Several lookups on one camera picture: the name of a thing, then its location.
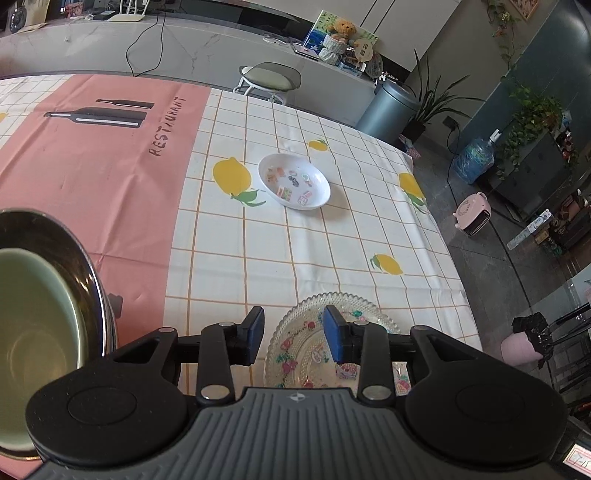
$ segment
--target decorative plate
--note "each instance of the decorative plate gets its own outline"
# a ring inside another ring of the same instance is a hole
[[[373,303],[348,293],[323,293],[292,308],[277,326],[265,358],[264,384],[275,388],[349,387],[357,393],[359,365],[336,365],[323,330],[322,313],[334,305],[347,322],[367,320],[388,333],[400,333],[396,323]],[[410,382],[405,362],[393,362],[396,392],[405,395]]]
[[[384,61],[382,60],[382,56],[378,52],[374,51],[374,56],[369,62],[367,62],[365,73],[369,78],[375,80],[382,74],[383,70]]]

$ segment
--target picture frame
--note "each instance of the picture frame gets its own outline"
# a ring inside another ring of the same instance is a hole
[[[540,0],[509,0],[527,22],[540,4]]]
[[[320,52],[320,50],[322,50],[322,42],[324,37],[327,33],[329,33],[329,27],[335,23],[338,17],[339,16],[336,14],[322,10],[318,16],[318,19],[316,19],[312,25],[312,29],[304,40],[303,46],[314,50],[316,53]],[[378,41],[377,35],[368,32],[361,27],[357,27],[357,33],[352,35],[350,40],[357,40],[359,38],[368,40],[372,45],[375,45],[375,43]]]

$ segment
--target cabinet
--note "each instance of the cabinet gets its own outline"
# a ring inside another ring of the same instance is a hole
[[[256,0],[274,8],[314,22],[320,12],[328,10],[346,18],[358,27],[375,33],[376,51],[409,71],[429,48],[460,0]]]
[[[322,10],[327,10],[360,25],[371,9],[373,0],[255,0],[255,3],[311,22],[316,21]]]
[[[379,37],[376,50],[412,71],[417,64],[414,50],[419,58],[423,56],[458,3],[456,0],[395,0],[375,31]]]

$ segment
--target power cord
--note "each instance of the power cord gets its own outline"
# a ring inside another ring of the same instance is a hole
[[[455,202],[456,207],[458,207],[459,204],[458,204],[458,202],[456,200],[455,194],[453,193],[452,184],[449,183],[449,174],[450,174],[450,170],[452,169],[453,158],[455,158],[455,156],[457,155],[457,147],[460,144],[460,136],[462,134],[462,130],[459,127],[457,127],[458,134],[457,134],[457,140],[456,140],[456,148],[454,150],[452,150],[450,148],[450,146],[449,146],[449,139],[452,136],[452,133],[455,132],[455,130],[456,129],[450,130],[449,135],[447,136],[447,141],[446,141],[447,149],[453,155],[452,160],[451,160],[451,162],[449,162],[449,166],[447,168],[446,182],[447,182],[447,186],[449,187],[450,192],[452,193],[453,201]],[[495,212],[495,213],[497,213],[499,216],[505,218],[506,220],[508,220],[508,221],[516,224],[520,228],[523,228],[522,225],[518,224],[513,219],[510,219],[509,217],[506,217],[505,215],[503,215],[501,212],[497,211],[496,209],[492,209],[492,211]],[[531,308],[530,298],[528,297],[528,294],[525,291],[525,286],[523,285],[523,282],[521,281],[521,278],[519,277],[519,273],[517,272],[517,268],[516,268],[515,264],[513,263],[513,260],[511,258],[511,256],[509,255],[509,251],[507,250],[507,247],[506,247],[504,241],[501,239],[501,236],[499,235],[499,232],[496,230],[495,225],[492,223],[492,218],[489,219],[488,223],[491,224],[491,227],[492,227],[492,229],[493,229],[496,237],[499,239],[499,242],[501,243],[501,245],[503,247],[503,250],[505,251],[505,255],[509,259],[509,263],[510,263],[511,267],[513,268],[513,271],[515,272],[515,276],[517,277],[517,281],[519,282],[519,286],[521,286],[521,290],[523,291],[523,295],[525,297],[525,300],[527,301],[528,306]]]
[[[454,150],[452,150],[449,147],[449,138],[452,136],[452,133],[454,133],[457,130],[457,138],[456,138],[456,148]],[[449,162],[449,166],[447,168],[447,177],[445,179],[445,181],[447,182],[447,186],[449,187],[449,191],[452,193],[452,197],[453,197],[453,201],[456,204],[456,208],[459,207],[459,204],[456,200],[456,196],[453,193],[453,189],[452,189],[452,184],[449,183],[449,173],[452,169],[452,164],[453,164],[453,159],[455,158],[455,156],[457,155],[457,147],[460,144],[460,135],[462,134],[462,130],[460,129],[460,127],[456,127],[453,130],[451,129],[449,131],[449,135],[447,136],[447,140],[446,140],[446,145],[447,145],[447,149],[449,150],[449,152],[452,154],[452,160]]]
[[[161,13],[164,13],[164,19],[162,21],[162,29],[160,30],[160,58],[158,59],[158,64],[153,69],[149,69],[144,72],[135,74],[134,68],[131,66],[131,63],[129,62],[129,49],[131,47],[133,47],[139,41],[139,39],[142,38],[142,35],[144,35],[150,28],[158,25],[158,20],[160,19]],[[127,47],[127,50],[125,50],[125,60],[127,61],[127,65],[129,66],[129,69],[131,70],[132,77],[139,77],[140,75],[146,74],[146,73],[156,70],[158,67],[160,67],[160,63],[162,62],[162,55],[164,53],[164,24],[165,23],[166,23],[166,10],[163,10],[162,12],[158,12],[158,14],[156,16],[156,22],[154,22],[148,28],[146,28],[144,31],[142,31],[142,33],[139,34],[138,38],[136,38],[135,41],[129,47]]]

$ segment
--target black plastic bag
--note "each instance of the black plastic bag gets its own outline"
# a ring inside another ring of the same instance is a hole
[[[511,327],[513,333],[525,332],[534,350],[542,354],[538,369],[542,368],[554,353],[554,340],[545,317],[540,312],[527,317],[515,317]]]

